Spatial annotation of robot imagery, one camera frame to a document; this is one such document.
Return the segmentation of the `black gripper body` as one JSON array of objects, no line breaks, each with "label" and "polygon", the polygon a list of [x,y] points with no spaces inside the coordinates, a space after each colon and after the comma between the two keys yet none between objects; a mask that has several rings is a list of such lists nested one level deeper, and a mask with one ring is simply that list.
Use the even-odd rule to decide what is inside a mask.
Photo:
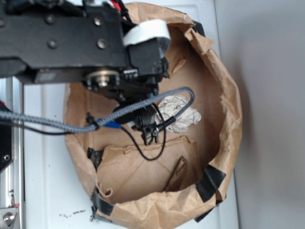
[{"label": "black gripper body", "polygon": [[141,22],[123,37],[127,67],[100,69],[87,75],[84,82],[87,90],[118,102],[112,120],[121,125],[131,123],[132,128],[141,131],[146,145],[158,139],[162,128],[154,120],[156,111],[152,102],[140,103],[156,97],[159,83],[168,77],[165,54],[170,43],[165,21]]}]

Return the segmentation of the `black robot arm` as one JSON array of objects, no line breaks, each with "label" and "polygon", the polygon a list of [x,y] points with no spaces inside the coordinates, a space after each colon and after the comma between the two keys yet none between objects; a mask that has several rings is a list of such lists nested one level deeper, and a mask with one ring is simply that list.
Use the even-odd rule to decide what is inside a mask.
[{"label": "black robot arm", "polygon": [[146,145],[158,141],[153,102],[168,76],[171,37],[165,21],[134,23],[124,3],[84,0],[3,0],[0,3],[0,76],[24,84],[81,83],[116,100],[114,116],[87,117],[87,127],[53,124],[60,135],[130,123]]}]

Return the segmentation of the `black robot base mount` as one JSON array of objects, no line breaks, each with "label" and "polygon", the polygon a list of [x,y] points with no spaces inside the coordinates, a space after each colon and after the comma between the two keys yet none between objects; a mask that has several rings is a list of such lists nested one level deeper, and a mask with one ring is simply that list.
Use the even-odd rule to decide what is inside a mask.
[{"label": "black robot base mount", "polygon": [[10,119],[0,118],[0,173],[14,161],[13,129]]}]

